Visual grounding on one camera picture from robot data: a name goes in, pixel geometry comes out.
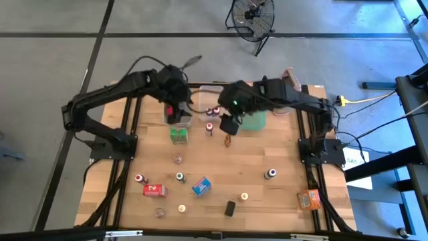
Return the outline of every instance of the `gray floor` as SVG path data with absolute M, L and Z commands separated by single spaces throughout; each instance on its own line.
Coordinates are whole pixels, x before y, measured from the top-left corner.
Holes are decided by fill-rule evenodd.
M 400 1 L 409 19 L 420 14 L 415 0 Z M 107 32 L 233 32 L 223 22 L 230 1 L 116 1 Z M 289 0 L 276 4 L 278 33 L 405 33 L 391 2 Z M 95 31 L 107 1 L 3 0 L 0 31 Z M 426 19 L 415 31 L 427 34 Z M 424 47 L 428 46 L 421 38 Z M 94 39 L 0 38 L 0 144 L 25 153 L 24 161 L 0 162 L 0 232 L 30 229 L 47 175 L 62 135 L 60 107 L 78 92 Z M 141 55 L 180 65 L 199 54 L 203 59 L 187 70 L 191 82 L 260 80 L 294 67 L 303 84 L 323 84 L 328 96 L 357 100 L 385 94 L 361 90 L 364 81 L 393 81 L 423 63 L 409 39 L 270 39 L 259 57 L 255 44 L 239 38 L 104 39 L 90 90 L 117 80 Z M 143 61 L 136 69 L 159 68 Z M 342 115 L 360 108 L 340 108 Z M 99 119 L 102 109 L 91 112 Z M 403 114 L 397 96 L 342 120 L 340 129 L 354 134 Z M 397 151 L 413 144 L 407 122 L 400 121 L 361 139 L 365 147 Z M 89 149 L 73 142 L 47 228 L 69 228 L 82 191 L 82 174 Z M 410 202 L 416 204 L 412 193 Z M 397 205 L 352 201 L 358 229 L 367 234 L 397 237 L 403 226 Z M 420 220 L 414 205 L 412 218 Z M 428 239 L 422 222 L 416 239 Z

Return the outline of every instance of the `cardboard box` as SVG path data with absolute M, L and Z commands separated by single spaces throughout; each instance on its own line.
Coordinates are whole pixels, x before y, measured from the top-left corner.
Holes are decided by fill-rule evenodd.
M 192 189 L 198 197 L 201 197 L 211 189 L 211 183 L 206 177 L 203 177 L 192 187 Z
M 317 210 L 321 208 L 320 195 L 317 189 L 297 193 L 301 210 Z
M 167 188 L 161 184 L 146 184 L 142 190 L 142 194 L 146 197 L 166 197 Z

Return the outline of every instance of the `wooden tabletop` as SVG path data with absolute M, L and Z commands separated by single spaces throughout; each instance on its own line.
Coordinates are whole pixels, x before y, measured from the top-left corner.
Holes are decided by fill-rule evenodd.
M 311 95 L 325 97 L 322 86 L 309 86 Z M 195 106 L 197 94 L 192 97 Z M 119 127 L 125 99 L 107 104 L 102 123 Z M 304 166 L 300 163 L 297 139 L 299 126 L 296 111 L 286 116 L 266 114 L 266 127 L 262 131 L 240 131 L 226 147 L 226 134 L 214 123 L 213 136 L 205 134 L 205 123 L 197 115 L 192 118 L 187 145 L 174 145 L 169 136 L 170 128 L 163 124 L 163 106 L 147 96 L 143 98 L 136 134 L 139 136 L 135 159 L 131 162 L 126 194 L 120 217 L 121 228 L 160 230 L 221 230 L 254 232 L 313 232 L 309 211 L 298 208 L 296 194 L 308 188 Z M 181 164 L 173 163 L 173 153 L 183 158 Z M 112 162 L 95 164 L 88 172 L 76 224 L 86 221 L 106 194 Z M 274 168 L 276 177 L 265 180 L 263 175 Z M 186 183 L 175 179 L 175 174 L 185 174 Z M 135 182 L 136 174 L 143 174 L 152 184 L 168 188 L 168 197 L 150 198 L 142 195 L 143 185 Z M 356 228 L 352 207 L 343 172 L 335 166 L 324 165 L 328 197 L 337 212 L 351 228 Z M 191 189 L 202 177 L 212 185 L 203 197 L 197 198 Z M 243 192 L 249 198 L 239 202 Z M 237 203 L 233 217 L 224 215 L 227 202 Z M 184 204 L 189 211 L 182 214 L 178 206 Z M 108 223 L 116 200 L 110 207 Z M 156 208 L 166 210 L 166 216 L 154 216 Z M 320 223 L 326 229 L 323 211 Z

